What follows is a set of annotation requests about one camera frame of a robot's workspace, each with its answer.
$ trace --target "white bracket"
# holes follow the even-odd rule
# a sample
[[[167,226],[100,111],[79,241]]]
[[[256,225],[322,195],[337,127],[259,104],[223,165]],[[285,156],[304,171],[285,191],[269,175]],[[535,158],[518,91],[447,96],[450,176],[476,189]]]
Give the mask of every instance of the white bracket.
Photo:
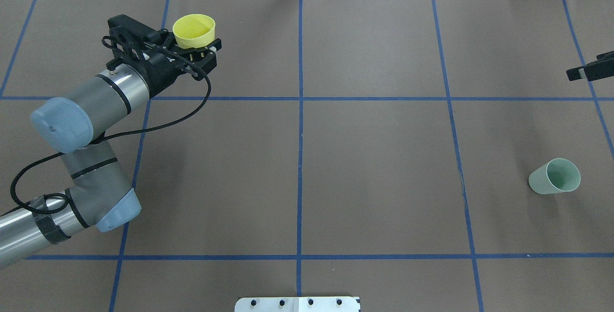
[[[242,298],[236,302],[235,312],[360,312],[360,298]]]

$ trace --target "light blue joint cap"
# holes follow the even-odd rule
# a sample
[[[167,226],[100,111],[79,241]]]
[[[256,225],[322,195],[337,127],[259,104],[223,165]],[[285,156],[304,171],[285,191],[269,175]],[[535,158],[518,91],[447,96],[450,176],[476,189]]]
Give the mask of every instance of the light blue joint cap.
[[[99,231],[105,233],[120,225],[129,222],[141,213],[141,203],[136,198],[134,188],[131,188],[126,195],[96,224]]]
[[[92,120],[68,98],[51,98],[32,112],[30,120],[49,145],[59,152],[74,152],[94,139]]]

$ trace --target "black band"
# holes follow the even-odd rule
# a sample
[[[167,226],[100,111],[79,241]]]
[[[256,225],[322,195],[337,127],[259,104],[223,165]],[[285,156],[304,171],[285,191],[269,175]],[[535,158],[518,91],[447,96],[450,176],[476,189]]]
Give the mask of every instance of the black band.
[[[130,114],[132,112],[132,107],[130,106],[130,102],[128,98],[126,97],[126,94],[123,93],[123,91],[119,88],[119,86],[117,86],[117,84],[114,81],[110,80],[106,76],[103,76],[102,74],[96,74],[96,76],[100,78],[101,80],[104,80],[105,82],[107,82],[107,84],[116,91],[119,97],[121,97],[123,104],[125,104],[126,111]]]
[[[96,165],[89,166],[88,168],[85,168],[83,170],[79,170],[75,174],[71,174],[71,179],[74,180],[74,179],[78,178],[79,176],[83,176],[83,175],[91,172],[92,170],[104,167],[106,165],[110,165],[111,163],[114,163],[114,162],[117,162],[117,157],[113,157],[113,158],[107,159],[106,161],[102,161],[101,163],[96,163]]]
[[[44,196],[34,198],[30,205],[39,210],[48,210],[47,202]],[[56,225],[55,222],[53,222],[51,215],[41,215],[33,212],[32,217],[35,219],[40,233],[52,244],[57,245],[62,241],[70,239],[70,236],[66,235],[66,233],[64,233],[64,231],[58,225]]]
[[[66,198],[68,198],[68,205],[71,206],[72,213],[75,214],[77,221],[79,221],[79,223],[81,224],[83,228],[89,228],[90,225],[88,225],[87,222],[85,222],[85,220],[83,219],[83,216],[81,216],[81,213],[79,213],[79,210],[77,210],[77,205],[75,205],[74,200],[72,200],[70,188],[66,188],[66,190],[64,191],[64,194],[66,195]]]

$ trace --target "mint green cup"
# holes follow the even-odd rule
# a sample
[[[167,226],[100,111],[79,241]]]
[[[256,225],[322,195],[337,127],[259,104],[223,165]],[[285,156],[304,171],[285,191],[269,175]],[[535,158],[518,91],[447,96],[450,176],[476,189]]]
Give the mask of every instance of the mint green cup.
[[[555,158],[529,176],[529,186],[539,194],[571,192],[579,186],[578,168],[564,158]]]

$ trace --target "gray table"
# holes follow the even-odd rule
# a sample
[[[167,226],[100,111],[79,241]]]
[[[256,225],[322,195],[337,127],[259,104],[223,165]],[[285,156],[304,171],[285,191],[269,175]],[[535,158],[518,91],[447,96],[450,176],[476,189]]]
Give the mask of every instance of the gray table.
[[[612,0],[2,0],[0,210],[50,155],[29,113],[104,68],[106,19],[217,21],[213,97],[112,142],[141,215],[2,271],[3,311],[227,311],[249,296],[370,311],[614,309]],[[178,118],[182,77],[114,126]],[[554,157],[575,192],[539,196]],[[59,161],[24,199],[70,186]]]

